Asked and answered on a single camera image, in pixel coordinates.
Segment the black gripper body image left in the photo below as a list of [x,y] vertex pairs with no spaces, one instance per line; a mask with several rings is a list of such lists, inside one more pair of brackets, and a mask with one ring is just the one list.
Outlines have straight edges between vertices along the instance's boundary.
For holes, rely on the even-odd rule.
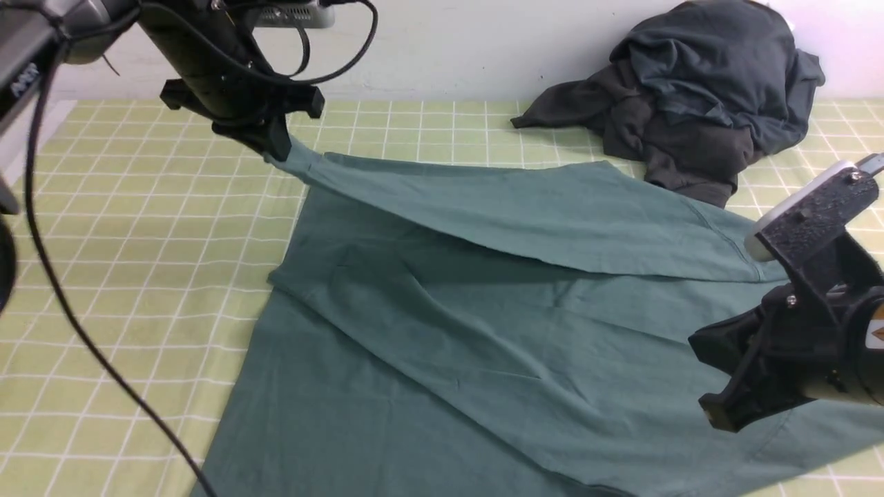
[[271,75],[244,22],[244,14],[209,1],[143,2],[139,25],[177,73],[163,85],[163,103],[223,126],[257,125],[290,113],[321,117],[321,91]]

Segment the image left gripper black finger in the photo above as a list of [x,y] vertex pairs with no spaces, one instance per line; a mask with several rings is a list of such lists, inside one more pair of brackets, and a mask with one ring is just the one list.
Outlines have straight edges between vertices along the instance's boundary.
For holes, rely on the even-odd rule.
[[285,114],[272,115],[255,123],[213,122],[213,133],[233,139],[257,155],[285,161],[291,153],[291,137]]

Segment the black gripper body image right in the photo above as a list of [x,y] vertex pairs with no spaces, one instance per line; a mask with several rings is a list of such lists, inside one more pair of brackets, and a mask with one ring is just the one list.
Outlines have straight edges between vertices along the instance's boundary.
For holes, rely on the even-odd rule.
[[882,405],[882,347],[866,342],[882,309],[882,271],[849,235],[804,264],[758,306],[689,336],[705,365],[729,375],[699,399],[711,425],[738,432],[815,400]]

